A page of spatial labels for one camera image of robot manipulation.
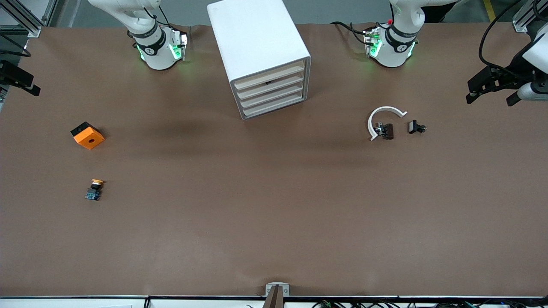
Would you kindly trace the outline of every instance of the brown table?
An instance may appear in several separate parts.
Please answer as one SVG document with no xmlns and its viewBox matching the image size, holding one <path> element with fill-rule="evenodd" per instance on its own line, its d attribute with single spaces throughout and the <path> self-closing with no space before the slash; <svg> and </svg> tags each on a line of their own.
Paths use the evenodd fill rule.
<svg viewBox="0 0 548 308">
<path fill-rule="evenodd" d="M 12 89 L 0 113 L 0 294 L 545 295 L 548 105 L 466 104 L 486 26 L 426 25 L 397 69 L 299 26 L 310 98 L 250 121 L 210 27 L 167 71 L 125 29 L 44 29 L 21 63 L 42 93 Z M 498 25 L 486 58 L 527 42 Z M 369 141 L 383 105 L 409 114 L 377 115 L 396 137 Z M 91 151 L 83 121 L 107 136 Z"/>
</svg>

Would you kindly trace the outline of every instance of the white box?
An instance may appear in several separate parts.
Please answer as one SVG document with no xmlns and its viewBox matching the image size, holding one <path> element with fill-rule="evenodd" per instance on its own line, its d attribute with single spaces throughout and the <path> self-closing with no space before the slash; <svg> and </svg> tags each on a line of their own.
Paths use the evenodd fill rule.
<svg viewBox="0 0 548 308">
<path fill-rule="evenodd" d="M 222 0 L 207 11 L 243 119 L 306 100 L 311 58 L 282 0 Z"/>
</svg>

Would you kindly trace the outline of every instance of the yellow floor stripe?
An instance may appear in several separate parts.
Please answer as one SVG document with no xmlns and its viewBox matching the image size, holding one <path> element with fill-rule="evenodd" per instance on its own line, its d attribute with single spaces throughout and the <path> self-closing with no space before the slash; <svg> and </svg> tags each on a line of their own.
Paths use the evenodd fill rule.
<svg viewBox="0 0 548 308">
<path fill-rule="evenodd" d="M 483 5 L 485 5 L 485 10 L 487 10 L 487 16 L 489 16 L 489 21 L 495 19 L 495 11 L 493 10 L 493 5 L 490 0 L 483 0 Z"/>
</svg>

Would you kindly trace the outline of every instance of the orange cube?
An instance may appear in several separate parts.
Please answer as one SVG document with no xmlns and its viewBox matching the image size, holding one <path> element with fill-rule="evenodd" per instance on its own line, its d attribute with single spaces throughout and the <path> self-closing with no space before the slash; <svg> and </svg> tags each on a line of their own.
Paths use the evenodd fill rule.
<svg viewBox="0 0 548 308">
<path fill-rule="evenodd" d="M 99 131 L 88 122 L 80 124 L 80 126 L 70 132 L 74 137 L 74 140 L 88 150 L 93 149 L 105 140 L 105 137 L 103 137 L 101 133 L 99 133 Z"/>
</svg>

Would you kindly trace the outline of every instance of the white curved hook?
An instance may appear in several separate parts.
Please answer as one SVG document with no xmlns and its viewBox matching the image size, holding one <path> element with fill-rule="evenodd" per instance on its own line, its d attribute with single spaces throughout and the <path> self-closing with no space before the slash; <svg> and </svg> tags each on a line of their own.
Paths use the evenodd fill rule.
<svg viewBox="0 0 548 308">
<path fill-rule="evenodd" d="M 400 118 L 407 114 L 407 111 L 401 112 L 398 108 L 391 106 L 379 107 L 373 110 L 373 112 L 371 112 L 371 115 L 369 116 L 369 120 L 367 120 L 367 129 L 369 129 L 369 133 L 371 134 L 371 141 L 375 140 L 375 138 L 379 136 L 379 134 L 377 134 L 375 129 L 373 128 L 373 116 L 379 111 L 390 111 L 397 114 Z"/>
</svg>

